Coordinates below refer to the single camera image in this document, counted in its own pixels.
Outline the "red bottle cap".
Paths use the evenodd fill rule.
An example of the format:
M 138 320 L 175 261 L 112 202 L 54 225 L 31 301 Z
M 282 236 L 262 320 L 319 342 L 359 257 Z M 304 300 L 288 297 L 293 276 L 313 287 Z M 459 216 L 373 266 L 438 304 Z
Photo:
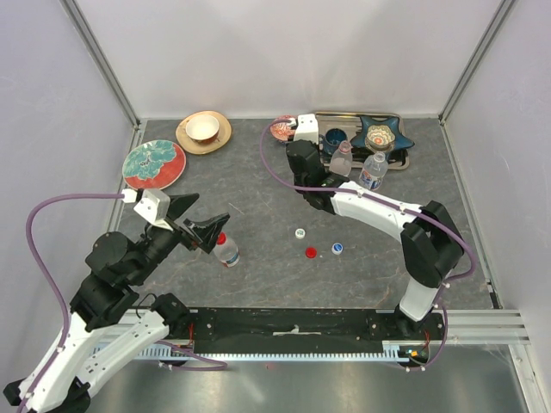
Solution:
M 306 257 L 313 259 L 317 255 L 317 250 L 314 247 L 307 247 L 305 251 Z

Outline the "tall red-cap clear bottle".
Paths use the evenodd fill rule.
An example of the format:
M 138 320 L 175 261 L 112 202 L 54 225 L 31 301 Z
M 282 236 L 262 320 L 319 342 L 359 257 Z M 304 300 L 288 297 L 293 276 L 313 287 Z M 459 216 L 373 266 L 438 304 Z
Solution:
M 352 145 L 349 141 L 345 140 L 333 152 L 329 171 L 341 176 L 348 176 L 352 170 L 352 161 Z

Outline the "clear Pocari Sweat bottle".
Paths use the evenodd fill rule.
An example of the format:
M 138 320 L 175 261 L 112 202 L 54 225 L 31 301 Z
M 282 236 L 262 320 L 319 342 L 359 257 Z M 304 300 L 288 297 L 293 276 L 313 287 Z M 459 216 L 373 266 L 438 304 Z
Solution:
M 382 184 L 387 170 L 388 162 L 385 153 L 377 151 L 365 160 L 359 175 L 359 183 L 364 188 L 375 191 Z

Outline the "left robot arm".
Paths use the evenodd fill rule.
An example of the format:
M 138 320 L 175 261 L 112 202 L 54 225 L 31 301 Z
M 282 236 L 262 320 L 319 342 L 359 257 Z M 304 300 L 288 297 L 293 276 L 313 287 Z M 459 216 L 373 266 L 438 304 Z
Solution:
M 3 395 L 23 412 L 84 412 L 91 399 L 143 349 L 155 342 L 179 338 L 193 323 L 190 310 L 172 293 L 158 296 L 144 315 L 98 354 L 93 348 L 119 324 L 139 298 L 140 287 L 178 245 L 210 253 L 230 218 L 222 213 L 204 221 L 176 223 L 198 194 L 169 196 L 158 189 L 124 189 L 100 194 L 102 200 L 133 205 L 146 221 L 139 241 L 118 231 L 102 234 L 85 259 L 90 274 L 71 301 L 65 301 L 46 269 L 33 239 L 33 222 L 44 207 L 85 194 L 60 195 L 41 202 L 28 215 L 28 246 L 56 296 L 63 325 L 38 366 L 25 379 L 7 384 Z

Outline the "white juice bottle cap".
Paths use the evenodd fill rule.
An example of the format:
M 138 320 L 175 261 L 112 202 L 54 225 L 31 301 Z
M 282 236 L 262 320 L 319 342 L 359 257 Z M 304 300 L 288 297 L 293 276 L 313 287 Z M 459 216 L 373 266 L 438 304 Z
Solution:
M 298 239 L 303 239 L 306 236 L 306 231 L 302 228 L 298 228 L 295 231 L 295 237 Z

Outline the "blue white Pocari cap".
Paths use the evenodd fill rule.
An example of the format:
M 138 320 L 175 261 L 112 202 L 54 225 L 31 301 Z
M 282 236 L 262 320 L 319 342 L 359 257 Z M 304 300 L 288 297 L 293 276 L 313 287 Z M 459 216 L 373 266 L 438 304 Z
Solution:
M 331 252 L 335 255 L 340 255 L 344 251 L 344 247 L 341 243 L 334 243 L 331 247 Z

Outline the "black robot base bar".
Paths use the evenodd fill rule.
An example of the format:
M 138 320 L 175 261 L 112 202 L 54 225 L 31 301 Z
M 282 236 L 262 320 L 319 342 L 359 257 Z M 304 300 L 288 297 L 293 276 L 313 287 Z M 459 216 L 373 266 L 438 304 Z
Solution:
M 199 349 L 360 349 L 384 342 L 436 342 L 443 316 L 432 312 L 418 327 L 403 327 L 395 310 L 214 308 L 189 310 L 168 335 Z

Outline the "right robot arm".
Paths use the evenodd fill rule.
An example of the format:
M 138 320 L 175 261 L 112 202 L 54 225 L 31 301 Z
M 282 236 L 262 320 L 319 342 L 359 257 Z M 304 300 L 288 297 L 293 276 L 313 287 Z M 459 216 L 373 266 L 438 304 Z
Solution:
M 467 249 L 447 209 L 436 201 L 420 206 L 393 200 L 332 173 L 308 141 L 288 144 L 286 155 L 294 189 L 312 207 L 369 225 L 400 243 L 410 280 L 393 324 L 400 336 L 416 337 Z

